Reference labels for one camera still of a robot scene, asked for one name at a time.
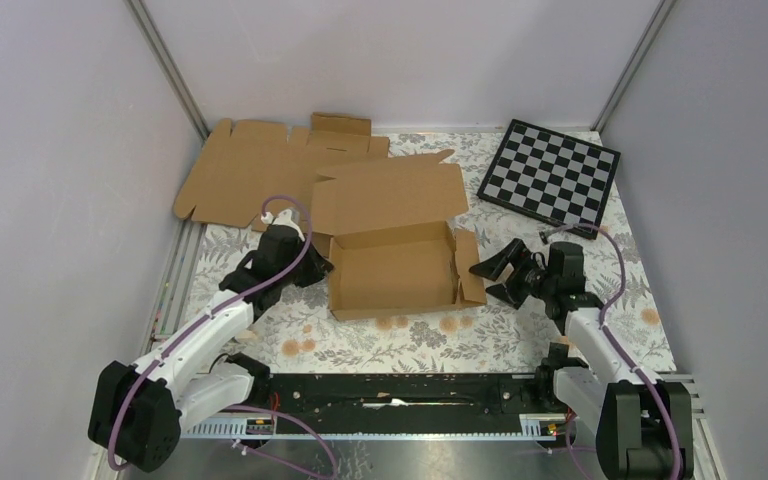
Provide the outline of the cardboard box sheet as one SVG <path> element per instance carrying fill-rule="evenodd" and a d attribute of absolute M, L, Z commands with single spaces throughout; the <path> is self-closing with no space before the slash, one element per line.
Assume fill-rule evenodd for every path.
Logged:
<path fill-rule="evenodd" d="M 319 169 L 312 222 L 334 269 L 328 308 L 339 321 L 457 310 L 486 303 L 475 234 L 453 150 Z"/>

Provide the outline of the black white checkerboard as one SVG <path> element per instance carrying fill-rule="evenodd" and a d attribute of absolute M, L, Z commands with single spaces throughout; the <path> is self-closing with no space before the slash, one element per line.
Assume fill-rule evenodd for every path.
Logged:
<path fill-rule="evenodd" d="M 620 161 L 616 150 L 514 119 L 477 196 L 552 226 L 599 226 Z"/>

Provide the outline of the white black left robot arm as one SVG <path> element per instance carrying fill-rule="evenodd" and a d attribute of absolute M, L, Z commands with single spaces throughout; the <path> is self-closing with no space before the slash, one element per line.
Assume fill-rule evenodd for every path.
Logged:
<path fill-rule="evenodd" d="M 88 439 L 107 449 L 113 469 L 151 472 L 193 426 L 234 404 L 264 407 L 271 387 L 253 367 L 227 361 L 209 374 L 201 370 L 274 306 L 286 286 L 316 284 L 333 268 L 297 226 L 268 226 L 194 319 L 137 360 L 113 361 L 101 371 Z"/>

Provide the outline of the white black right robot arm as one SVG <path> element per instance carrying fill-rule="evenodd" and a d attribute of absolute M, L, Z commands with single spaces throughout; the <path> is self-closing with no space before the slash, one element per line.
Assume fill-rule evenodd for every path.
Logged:
<path fill-rule="evenodd" d="M 595 435 L 608 479 L 690 479 L 694 475 L 691 395 L 680 382 L 643 368 L 610 331 L 608 303 L 586 288 L 581 245 L 558 241 L 542 255 L 515 239 L 471 266 L 488 279 L 488 295 L 520 307 L 543 302 L 546 316 L 583 354 L 575 361 L 554 351 L 538 371 L 535 402 L 566 406 Z"/>

